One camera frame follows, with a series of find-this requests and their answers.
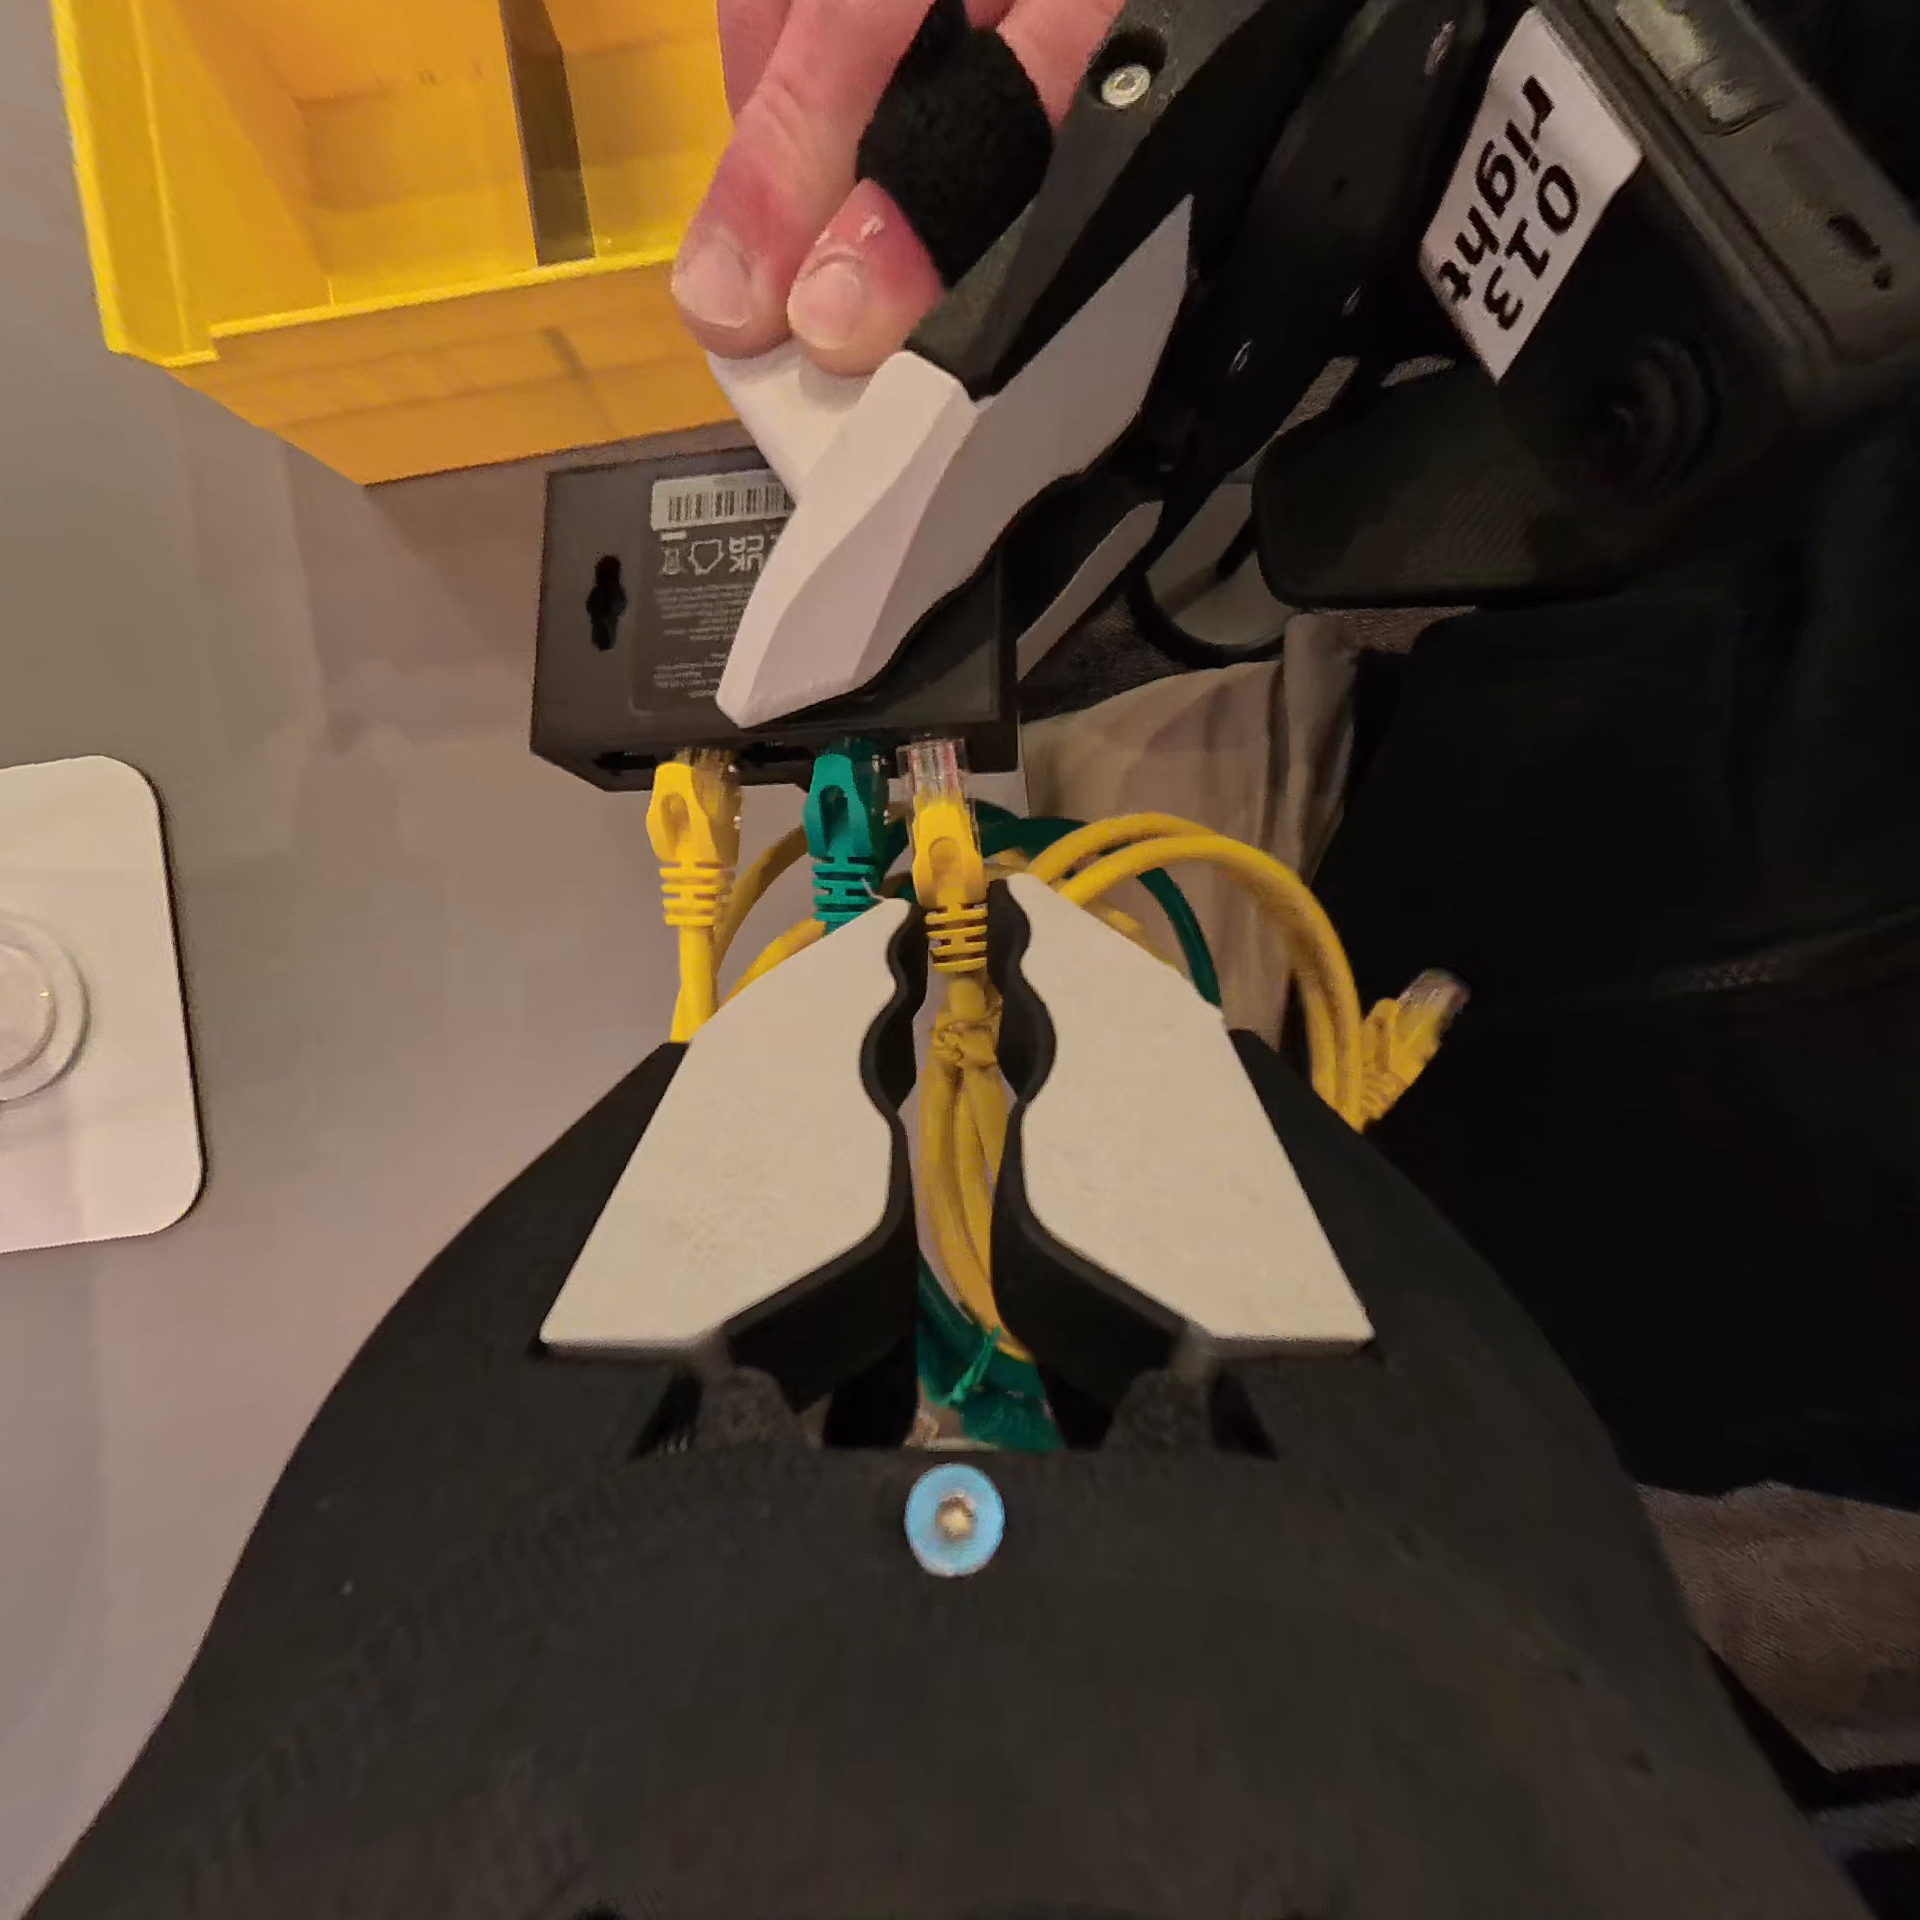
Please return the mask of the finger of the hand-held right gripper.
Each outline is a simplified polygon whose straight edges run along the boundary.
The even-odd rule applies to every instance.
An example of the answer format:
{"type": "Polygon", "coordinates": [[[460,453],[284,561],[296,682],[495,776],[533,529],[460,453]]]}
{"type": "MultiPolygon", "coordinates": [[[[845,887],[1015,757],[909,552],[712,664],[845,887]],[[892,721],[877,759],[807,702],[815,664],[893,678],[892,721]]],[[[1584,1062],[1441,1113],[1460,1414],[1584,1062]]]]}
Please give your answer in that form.
{"type": "Polygon", "coordinates": [[[1130,428],[1187,293],[1178,200],[1002,390],[972,397],[912,350],[864,377],[786,342],[712,373],[792,497],[717,682],[741,729],[841,698],[964,588],[1017,517],[1130,428]]]}
{"type": "Polygon", "coordinates": [[[1130,633],[1178,668],[1272,657],[1272,592],[1257,560],[1250,486],[1218,486],[1179,533],[1141,505],[1100,540],[1067,588],[1020,638],[1020,664],[1040,668],[1071,636],[1119,605],[1130,633]]]}

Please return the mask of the person's beige trousers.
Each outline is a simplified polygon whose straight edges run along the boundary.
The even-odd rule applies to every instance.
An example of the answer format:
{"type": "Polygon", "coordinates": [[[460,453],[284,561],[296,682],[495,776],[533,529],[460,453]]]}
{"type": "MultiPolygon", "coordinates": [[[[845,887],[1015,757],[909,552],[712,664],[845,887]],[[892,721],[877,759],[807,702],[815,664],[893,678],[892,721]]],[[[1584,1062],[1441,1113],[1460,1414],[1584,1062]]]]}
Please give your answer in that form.
{"type": "Polygon", "coordinates": [[[1280,657],[1125,690],[1025,729],[1025,786],[1051,817],[1162,812],[1314,880],[1354,768],[1355,615],[1297,615],[1280,657]]]}

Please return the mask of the person's right hand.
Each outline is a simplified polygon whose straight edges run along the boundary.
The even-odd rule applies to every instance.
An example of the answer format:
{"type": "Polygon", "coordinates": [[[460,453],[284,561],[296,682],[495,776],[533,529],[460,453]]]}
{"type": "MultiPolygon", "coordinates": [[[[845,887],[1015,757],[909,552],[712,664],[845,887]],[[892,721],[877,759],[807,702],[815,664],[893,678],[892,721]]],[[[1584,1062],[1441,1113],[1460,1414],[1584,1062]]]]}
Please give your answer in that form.
{"type": "Polygon", "coordinates": [[[874,373],[1025,214],[1119,12],[721,5],[733,125],[669,276],[689,332],[874,373]]]}

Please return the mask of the person's black top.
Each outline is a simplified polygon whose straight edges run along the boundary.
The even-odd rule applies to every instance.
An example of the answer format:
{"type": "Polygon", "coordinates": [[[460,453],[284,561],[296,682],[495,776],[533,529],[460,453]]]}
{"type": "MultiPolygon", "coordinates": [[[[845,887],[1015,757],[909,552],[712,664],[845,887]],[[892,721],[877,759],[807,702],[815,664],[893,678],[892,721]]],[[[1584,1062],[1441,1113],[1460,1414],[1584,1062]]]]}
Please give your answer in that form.
{"type": "Polygon", "coordinates": [[[1632,1474],[1915,1511],[1915,440],[1360,670],[1317,892],[1471,991],[1380,1129],[1632,1474]]]}

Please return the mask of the clear round dish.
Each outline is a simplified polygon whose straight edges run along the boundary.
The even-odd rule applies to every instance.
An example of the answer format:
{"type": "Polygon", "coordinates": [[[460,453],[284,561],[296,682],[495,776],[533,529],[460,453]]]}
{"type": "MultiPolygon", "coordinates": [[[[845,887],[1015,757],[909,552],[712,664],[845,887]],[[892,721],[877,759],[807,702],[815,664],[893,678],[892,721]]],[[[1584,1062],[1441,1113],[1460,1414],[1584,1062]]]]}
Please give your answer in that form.
{"type": "Polygon", "coordinates": [[[63,1080],[90,1031],[90,990],[48,927],[3,917],[3,1106],[63,1080]]]}

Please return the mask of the white square pad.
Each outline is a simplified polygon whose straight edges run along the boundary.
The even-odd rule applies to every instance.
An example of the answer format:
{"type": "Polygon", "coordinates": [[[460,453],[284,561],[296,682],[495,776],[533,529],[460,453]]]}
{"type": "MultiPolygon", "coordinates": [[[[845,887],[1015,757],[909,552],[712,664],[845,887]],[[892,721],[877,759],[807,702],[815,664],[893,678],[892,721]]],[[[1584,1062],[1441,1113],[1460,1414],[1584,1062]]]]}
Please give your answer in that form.
{"type": "Polygon", "coordinates": [[[3,1106],[3,1253],[173,1228],[203,1188],[177,901],[151,781],[108,757],[3,772],[3,917],[88,980],[88,1039],[53,1088],[3,1106]]]}

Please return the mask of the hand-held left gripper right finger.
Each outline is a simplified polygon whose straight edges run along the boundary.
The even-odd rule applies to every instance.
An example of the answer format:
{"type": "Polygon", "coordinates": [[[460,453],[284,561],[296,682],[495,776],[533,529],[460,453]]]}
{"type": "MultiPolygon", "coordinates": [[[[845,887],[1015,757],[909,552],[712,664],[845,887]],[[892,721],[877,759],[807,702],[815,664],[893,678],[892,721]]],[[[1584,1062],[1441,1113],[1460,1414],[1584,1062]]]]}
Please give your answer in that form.
{"type": "Polygon", "coordinates": [[[1043,880],[991,893],[1002,1324],[1103,1407],[1141,1376],[1364,1350],[1377,1328],[1225,1017],[1043,880]]]}

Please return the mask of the yellow plastic bin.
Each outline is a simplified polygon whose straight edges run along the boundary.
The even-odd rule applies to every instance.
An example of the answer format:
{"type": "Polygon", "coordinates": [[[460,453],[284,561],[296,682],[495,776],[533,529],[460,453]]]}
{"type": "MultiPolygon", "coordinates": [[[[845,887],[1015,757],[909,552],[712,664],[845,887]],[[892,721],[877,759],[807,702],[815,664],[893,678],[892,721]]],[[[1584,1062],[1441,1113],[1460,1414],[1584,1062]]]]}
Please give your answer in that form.
{"type": "Polygon", "coordinates": [[[357,485],[733,417],[701,1],[58,1],[103,341],[357,485]]]}

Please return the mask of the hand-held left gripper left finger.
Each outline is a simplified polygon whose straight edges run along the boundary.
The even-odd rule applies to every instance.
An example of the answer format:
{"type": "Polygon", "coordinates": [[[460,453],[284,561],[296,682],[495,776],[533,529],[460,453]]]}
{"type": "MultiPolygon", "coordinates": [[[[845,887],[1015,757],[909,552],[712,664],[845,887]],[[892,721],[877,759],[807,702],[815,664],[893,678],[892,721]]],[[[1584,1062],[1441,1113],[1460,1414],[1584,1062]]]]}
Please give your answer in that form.
{"type": "Polygon", "coordinates": [[[795,1409],[907,1352],[919,1015],[921,914],[885,897],[664,1046],[655,1114],[541,1346],[749,1369],[795,1409]]]}

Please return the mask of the black network switch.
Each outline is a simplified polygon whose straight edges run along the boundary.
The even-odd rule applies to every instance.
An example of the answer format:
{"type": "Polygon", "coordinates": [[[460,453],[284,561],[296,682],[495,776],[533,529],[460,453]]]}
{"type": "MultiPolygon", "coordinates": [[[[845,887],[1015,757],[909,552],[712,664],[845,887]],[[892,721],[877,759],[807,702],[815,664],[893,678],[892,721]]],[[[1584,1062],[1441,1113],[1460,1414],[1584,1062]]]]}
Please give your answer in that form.
{"type": "Polygon", "coordinates": [[[885,775],[912,740],[948,737],[973,775],[1020,762],[1017,670],[995,582],[963,590],[881,676],[763,726],[716,702],[741,617],[794,512],[737,423],[621,442],[544,479],[533,733],[541,761],[640,792],[690,751],[745,786],[807,790],[815,761],[868,745],[885,775]]]}

